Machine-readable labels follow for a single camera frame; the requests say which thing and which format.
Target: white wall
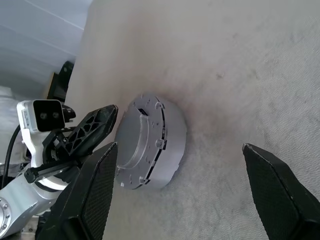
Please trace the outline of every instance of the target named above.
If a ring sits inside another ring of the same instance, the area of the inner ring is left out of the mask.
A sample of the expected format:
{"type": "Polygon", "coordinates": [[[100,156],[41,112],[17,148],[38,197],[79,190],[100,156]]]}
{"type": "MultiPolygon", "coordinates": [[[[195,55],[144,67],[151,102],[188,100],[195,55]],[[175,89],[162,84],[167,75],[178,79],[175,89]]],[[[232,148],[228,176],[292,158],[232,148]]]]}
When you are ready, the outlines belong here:
{"type": "Polygon", "coordinates": [[[91,2],[0,1],[0,85],[41,96],[51,74],[75,60],[91,2]]]}

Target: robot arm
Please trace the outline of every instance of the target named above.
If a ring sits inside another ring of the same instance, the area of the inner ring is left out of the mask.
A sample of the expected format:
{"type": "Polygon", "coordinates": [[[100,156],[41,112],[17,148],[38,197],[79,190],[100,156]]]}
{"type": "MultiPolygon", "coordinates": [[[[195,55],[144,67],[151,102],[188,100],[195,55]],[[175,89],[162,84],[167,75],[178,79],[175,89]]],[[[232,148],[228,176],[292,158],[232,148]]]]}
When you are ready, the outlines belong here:
{"type": "Polygon", "coordinates": [[[23,101],[17,113],[31,162],[24,174],[0,190],[0,239],[20,231],[33,215],[56,202],[86,158],[112,131],[118,108],[97,109],[71,128],[65,128],[65,122],[75,114],[57,100],[23,101]]]}

